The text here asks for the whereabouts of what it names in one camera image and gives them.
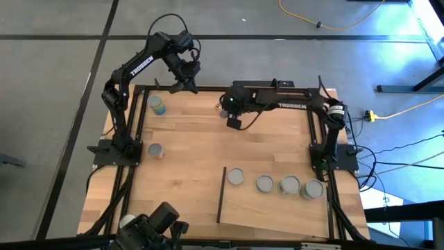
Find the white label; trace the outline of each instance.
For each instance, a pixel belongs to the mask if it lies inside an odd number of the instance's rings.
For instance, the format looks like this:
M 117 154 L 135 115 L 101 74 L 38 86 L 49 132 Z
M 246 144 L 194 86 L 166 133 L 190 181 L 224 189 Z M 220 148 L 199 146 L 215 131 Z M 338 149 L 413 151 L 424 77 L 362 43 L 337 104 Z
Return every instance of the white label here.
M 329 115 L 331 115 L 331 114 L 341 114 L 341 115 L 344 115 L 344 112 L 342 110 L 329 110 L 328 114 Z
M 289 104 L 289 103 L 278 103 L 281 108 L 297 108 L 297 109 L 307 109 L 306 105 L 303 104 Z
M 153 56 L 148 57 L 139 66 L 137 66 L 134 70 L 131 71 L 131 75 L 135 76 L 137 73 L 139 73 L 141 70 L 143 70 L 146 66 L 150 65 L 150 63 L 153 62 L 153 60 L 154 60 Z
M 331 106 L 331 107 L 329 107 L 328 109 L 329 109 L 329 110 L 332 110 L 332 109 L 339 109 L 339 110 L 342 110 L 343 107 L 342 107 L 342 106 Z

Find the black robotic arm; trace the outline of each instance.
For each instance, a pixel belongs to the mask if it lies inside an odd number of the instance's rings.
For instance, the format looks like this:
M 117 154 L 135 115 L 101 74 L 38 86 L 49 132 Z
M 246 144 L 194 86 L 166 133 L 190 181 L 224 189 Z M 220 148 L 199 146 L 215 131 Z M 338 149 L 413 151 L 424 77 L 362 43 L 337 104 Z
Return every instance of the black robotic arm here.
M 128 108 L 131 80 L 154 60 L 161 58 L 176 77 L 178 82 L 171 86 L 171 94 L 181 90 L 197 94 L 194 77 L 200 70 L 200 49 L 194 47 L 193 39 L 186 30 L 174 36 L 159 31 L 146 41 L 144 49 L 113 71 L 111 79 L 105 84 L 102 99 L 110 110 L 115 133 L 112 140 L 101 140 L 97 147 L 88 147 L 96 154 L 94 164 L 136 165 L 139 162 L 142 145 L 131 138 L 124 111 Z M 179 53 L 186 51 L 191 52 L 192 61 L 187 62 L 179 57 Z
M 339 156 L 350 150 L 351 146 L 337 143 L 339 131 L 345 126 L 348 107 L 337 99 L 322 96 L 318 88 L 282 87 L 282 81 L 276 79 L 267 87 L 254 85 L 254 82 L 235 81 L 220 101 L 222 109 L 228 113 L 227 126 L 238 130 L 249 128 L 264 111 L 275 108 L 309 110 L 316 113 L 328 127 L 328 133 L 322 143 L 310 145 L 311 161 L 316 169 L 336 169 L 341 165 L 338 162 Z M 258 114 L 250 125 L 241 128 L 238 116 L 250 112 Z

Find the can lid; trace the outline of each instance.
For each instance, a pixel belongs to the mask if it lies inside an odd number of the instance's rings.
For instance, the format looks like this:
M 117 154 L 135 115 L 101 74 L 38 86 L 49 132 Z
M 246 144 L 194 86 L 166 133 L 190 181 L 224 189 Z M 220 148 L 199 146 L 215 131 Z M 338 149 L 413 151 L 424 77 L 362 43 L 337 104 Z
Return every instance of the can lid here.
M 158 156 L 162 152 L 162 145 L 153 143 L 148 147 L 148 154 L 151 156 Z
M 270 192 L 273 189 L 273 179 L 267 175 L 259 176 L 256 180 L 256 186 L 261 192 Z
M 151 107 L 156 107 L 162 103 L 162 100 L 159 96 L 153 95 L 148 98 L 148 105 Z
M 242 184 L 244 181 L 244 171 L 239 168 L 234 168 L 228 173 L 228 181 L 233 185 Z
M 281 187 L 285 192 L 295 194 L 300 189 L 300 182 L 296 176 L 287 176 L 282 179 Z
M 313 198 L 319 198 L 324 193 L 324 185 L 318 180 L 310 180 L 307 182 L 307 194 Z

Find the wooden tabletop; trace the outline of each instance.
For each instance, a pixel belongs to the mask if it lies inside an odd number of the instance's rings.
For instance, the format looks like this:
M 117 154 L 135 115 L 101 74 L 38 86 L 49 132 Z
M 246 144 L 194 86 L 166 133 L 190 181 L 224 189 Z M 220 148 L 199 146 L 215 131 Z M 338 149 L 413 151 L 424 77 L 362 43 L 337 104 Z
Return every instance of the wooden tabletop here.
M 329 93 L 336 96 L 334 90 Z M 179 220 L 190 225 L 183 238 L 313 240 L 316 237 L 322 240 L 328 237 L 325 194 L 317 200 L 305 201 L 297 195 L 284 196 L 276 189 L 261 194 L 253 186 L 260 174 L 272 176 L 276 183 L 286 175 L 297 176 L 301 183 L 316 178 L 308 153 L 307 112 L 287 109 L 264 112 L 248 130 L 236 131 L 225 125 L 226 119 L 221 119 L 214 108 L 222 92 L 150 91 L 150 95 L 153 94 L 162 98 L 166 112 L 157 116 L 149 107 L 146 109 L 144 148 L 135 171 L 130 214 L 150 215 L 167 201 L 180 213 Z M 141 99 L 135 111 L 133 136 Z M 254 116 L 253 113 L 242 115 L 243 126 Z M 103 131 L 111 126 L 108 114 Z M 319 127 L 316 130 L 320 138 Z M 148 146 L 156 142 L 165 148 L 161 160 L 146 153 Z M 339 142 L 347 143 L 344 130 Z M 236 187 L 225 184 L 221 223 L 217 224 L 223 167 L 243 169 L 246 182 Z M 89 229 L 105 210 L 115 173 L 116 167 L 105 167 L 93 175 L 79 233 Z M 356 180 L 348 172 L 335 173 L 341 207 L 361 234 L 369 238 Z M 113 231 L 117 229 L 119 213 L 117 208 Z

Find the concrete floor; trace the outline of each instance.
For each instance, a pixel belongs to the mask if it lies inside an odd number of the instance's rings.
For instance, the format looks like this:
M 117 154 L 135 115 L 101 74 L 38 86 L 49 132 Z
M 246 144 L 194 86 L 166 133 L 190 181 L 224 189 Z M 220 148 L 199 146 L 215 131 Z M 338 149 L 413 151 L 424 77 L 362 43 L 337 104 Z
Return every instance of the concrete floor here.
M 145 34 L 164 13 L 178 13 L 193 34 L 421 35 L 405 3 L 385 3 L 361 25 L 348 31 L 316 29 L 280 11 L 278 1 L 121 0 L 110 33 Z M 1 34 L 101 34 L 112 0 L 3 0 Z M 376 3 L 343 0 L 289 1 L 285 8 L 330 26 L 346 26 Z M 169 17 L 155 30 L 177 33 Z M 377 94 L 379 84 L 414 85 L 438 68 L 425 42 L 203 40 L 201 85 L 233 80 L 292 80 L 315 87 L 317 75 L 336 88 L 353 117 L 371 109 L 378 115 L 404 110 L 432 95 Z M 0 152 L 26 159 L 25 168 L 0 166 L 0 242 L 31 239 L 50 189 L 99 41 L 0 41 Z M 100 94 L 112 70 L 142 49 L 143 41 L 108 41 L 48 236 L 75 235 L 85 198 L 85 182 L 94 145 L 107 109 Z M 173 83 L 162 62 L 154 62 L 132 83 Z M 435 101 L 399 117 L 364 124 L 359 144 L 374 151 L 415 142 L 440 133 L 444 101 Z M 439 152 L 443 138 L 378 155 L 378 160 L 413 162 Z M 443 165 L 444 158 L 427 162 Z M 378 170 L 388 169 L 378 166 Z M 444 199 L 443 172 L 406 168 L 381 175 L 387 192 L 413 202 Z

